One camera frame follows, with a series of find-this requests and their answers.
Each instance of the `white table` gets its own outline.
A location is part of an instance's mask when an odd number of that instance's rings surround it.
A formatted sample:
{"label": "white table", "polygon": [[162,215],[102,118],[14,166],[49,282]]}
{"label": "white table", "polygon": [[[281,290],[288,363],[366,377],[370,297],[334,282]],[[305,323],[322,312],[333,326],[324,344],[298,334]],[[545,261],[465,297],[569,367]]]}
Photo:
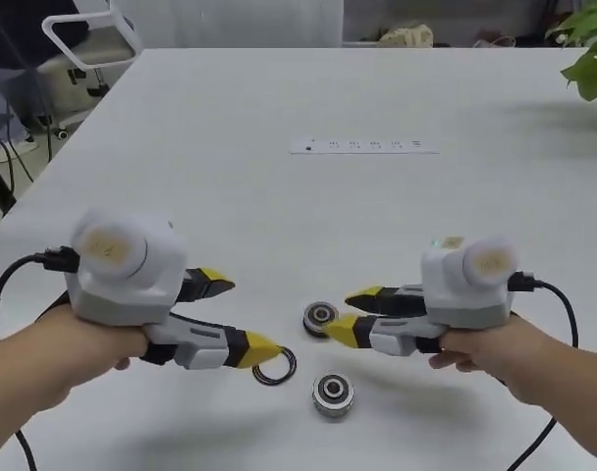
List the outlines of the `white table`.
{"label": "white table", "polygon": [[[484,375],[431,371],[422,355],[312,341],[300,320],[314,300],[343,307],[356,289],[417,282],[432,237],[503,233],[523,269],[568,293],[583,345],[597,349],[597,102],[580,101],[558,72],[577,55],[144,52],[0,225],[0,269],[65,243],[88,206],[166,213],[192,266],[237,283],[179,312],[267,334],[297,353],[298,372],[275,389],[248,371],[138,362],[26,427],[41,469],[506,469],[547,421],[542,411]],[[441,155],[289,155],[307,135],[420,139]],[[2,329],[30,322],[62,288],[36,268],[17,275]],[[516,309],[569,337],[552,296],[520,295]],[[326,371],[356,388],[340,424],[310,403]],[[11,442],[0,470],[23,460]],[[597,461],[559,428],[522,469]]]}

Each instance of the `metal bearing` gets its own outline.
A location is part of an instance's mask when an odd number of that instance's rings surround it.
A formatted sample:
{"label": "metal bearing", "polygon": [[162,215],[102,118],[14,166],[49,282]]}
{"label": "metal bearing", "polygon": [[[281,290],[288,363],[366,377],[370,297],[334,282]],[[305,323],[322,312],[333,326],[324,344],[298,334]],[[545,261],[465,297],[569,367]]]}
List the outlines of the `metal bearing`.
{"label": "metal bearing", "polygon": [[323,327],[338,319],[338,309],[328,302],[313,302],[305,307],[302,324],[308,334],[319,339],[327,339]]}
{"label": "metal bearing", "polygon": [[316,378],[311,392],[316,410],[330,419],[343,417],[351,410],[353,394],[349,378],[337,373]]}

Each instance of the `forearm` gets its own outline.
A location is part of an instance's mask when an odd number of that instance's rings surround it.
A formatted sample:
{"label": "forearm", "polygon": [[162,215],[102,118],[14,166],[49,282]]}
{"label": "forearm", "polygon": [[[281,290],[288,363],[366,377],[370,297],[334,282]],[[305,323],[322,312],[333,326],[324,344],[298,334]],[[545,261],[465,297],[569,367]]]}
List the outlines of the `forearm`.
{"label": "forearm", "polygon": [[63,365],[43,346],[32,328],[0,341],[0,447],[63,390]]}
{"label": "forearm", "polygon": [[534,365],[534,403],[597,456],[597,353],[553,340]]}

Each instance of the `gray wall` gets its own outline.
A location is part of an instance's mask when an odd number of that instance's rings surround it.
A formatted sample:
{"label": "gray wall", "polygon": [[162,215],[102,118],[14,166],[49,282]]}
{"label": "gray wall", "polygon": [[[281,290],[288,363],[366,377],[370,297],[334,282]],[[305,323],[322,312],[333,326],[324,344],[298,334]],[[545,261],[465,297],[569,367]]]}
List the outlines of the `gray wall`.
{"label": "gray wall", "polygon": [[[146,47],[331,47],[382,25],[426,21],[470,45],[483,27],[529,32],[544,0],[116,0]],[[105,0],[76,0],[84,11]],[[571,0],[563,0],[570,6]]]}

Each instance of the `power strip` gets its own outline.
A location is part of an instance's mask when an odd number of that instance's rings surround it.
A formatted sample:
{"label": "power strip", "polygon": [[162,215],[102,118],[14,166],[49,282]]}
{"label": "power strip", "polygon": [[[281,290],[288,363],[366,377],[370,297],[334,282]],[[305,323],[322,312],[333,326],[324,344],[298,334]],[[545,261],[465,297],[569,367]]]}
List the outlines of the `power strip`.
{"label": "power strip", "polygon": [[290,146],[291,154],[438,154],[420,140],[299,139]]}

